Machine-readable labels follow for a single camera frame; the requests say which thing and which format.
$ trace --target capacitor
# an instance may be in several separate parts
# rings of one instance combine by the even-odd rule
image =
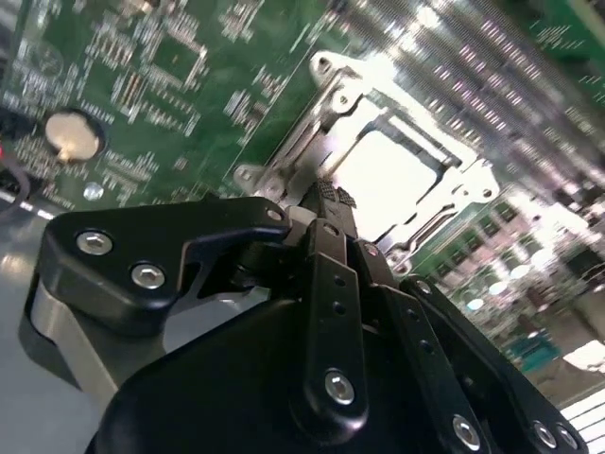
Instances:
[[[478,292],[472,288],[463,290],[460,295],[460,300],[462,300],[470,310],[479,310],[485,305],[483,298],[481,298]]]
[[[485,283],[485,287],[487,287],[488,292],[492,296],[497,296],[497,295],[501,294],[504,290],[507,289],[506,281],[504,281],[503,279],[498,277],[496,272],[493,271],[493,269],[491,269],[491,268],[487,268],[483,272],[482,277],[483,277],[483,282]]]
[[[522,237],[518,245],[526,251],[529,261],[538,270],[543,269],[554,258],[552,251],[545,248],[531,235]]]
[[[514,251],[503,254],[502,261],[509,270],[512,279],[521,279],[529,273],[529,265],[523,263]]]
[[[531,305],[536,308],[538,312],[547,310],[548,306],[550,306],[545,297],[542,296],[542,293],[540,293],[540,291],[538,291],[538,289],[534,287],[530,287],[527,289],[526,298],[531,303]]]
[[[44,136],[57,158],[65,163],[88,161],[105,148],[100,123],[78,109],[63,109],[49,115]]]
[[[527,334],[528,339],[533,339],[540,334],[540,328],[526,314],[519,315],[517,323],[523,332]]]

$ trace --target metal screw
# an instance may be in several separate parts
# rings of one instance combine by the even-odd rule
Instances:
[[[418,284],[418,287],[420,287],[420,290],[424,293],[427,295],[431,294],[431,287],[425,281],[416,281],[416,284]]]
[[[329,372],[325,376],[325,391],[340,405],[351,405],[355,399],[353,385],[340,372]]]
[[[137,265],[130,276],[137,286],[149,290],[161,287],[166,280],[162,270],[149,264]]]
[[[112,240],[100,232],[84,232],[76,238],[78,248],[89,255],[105,255],[113,248]]]
[[[323,230],[325,230],[328,234],[333,235],[333,236],[338,236],[338,230],[337,228],[332,225],[332,224],[323,224]]]
[[[570,445],[574,449],[578,449],[578,441],[576,441],[574,436],[569,433],[569,430],[567,430],[561,425],[557,425],[557,431],[559,432],[559,435],[561,435],[561,438],[563,438],[568,445]]]
[[[472,451],[479,450],[481,447],[481,439],[479,438],[479,434],[464,416],[455,414],[454,419],[452,420],[452,426],[454,427],[456,436],[461,442],[464,443],[466,447]]]
[[[376,247],[373,244],[366,243],[365,248],[366,248],[366,251],[368,251],[368,254],[371,255],[372,257],[376,257],[378,255],[378,249],[376,249]]]
[[[267,216],[269,216],[273,220],[282,220],[284,218],[281,213],[278,213],[275,210],[267,210]]]
[[[104,193],[105,189],[99,183],[87,183],[83,196],[87,201],[98,201]]]
[[[557,447],[557,440],[555,439],[555,436],[540,421],[534,421],[533,431],[536,432],[536,435],[542,441],[542,443],[551,449]]]

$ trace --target hole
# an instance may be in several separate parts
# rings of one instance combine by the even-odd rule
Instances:
[[[433,348],[433,346],[426,340],[421,340],[420,346],[429,355],[433,355],[435,353],[435,349]]]
[[[325,74],[328,72],[328,70],[330,69],[330,62],[325,59],[324,57],[321,57],[320,60],[318,61],[318,69],[320,70],[320,73]]]
[[[347,312],[347,308],[342,303],[339,303],[338,301],[334,301],[334,303],[332,304],[332,309],[338,315],[344,315]]]
[[[332,224],[323,224],[323,230],[332,236],[338,236],[339,234],[338,229]]]
[[[409,315],[409,318],[412,319],[414,322],[417,322],[420,319],[420,317],[418,317],[418,314],[412,309],[407,310],[407,315]]]

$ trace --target green circuit board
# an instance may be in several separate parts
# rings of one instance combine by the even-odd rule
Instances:
[[[605,2],[499,0],[537,47],[598,107],[605,106]]]
[[[308,59],[342,51],[324,0],[32,0],[3,103],[44,119],[75,108],[107,146],[62,164],[42,137],[15,144],[68,210],[239,195],[238,164],[263,165],[316,93]],[[83,197],[90,182],[99,200]]]

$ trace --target electronic component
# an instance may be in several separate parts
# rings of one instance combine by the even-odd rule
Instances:
[[[593,291],[600,291],[605,285],[605,261],[592,249],[583,246],[563,259],[565,266]]]
[[[540,334],[540,328],[526,314],[519,315],[517,323],[528,339],[533,339]]]
[[[52,113],[44,124],[44,136],[65,163],[88,161],[103,148],[105,139],[98,123],[78,110]]]
[[[526,291],[526,299],[536,308],[538,312],[544,312],[548,309],[550,304],[542,295],[542,293],[535,287],[530,287]]]

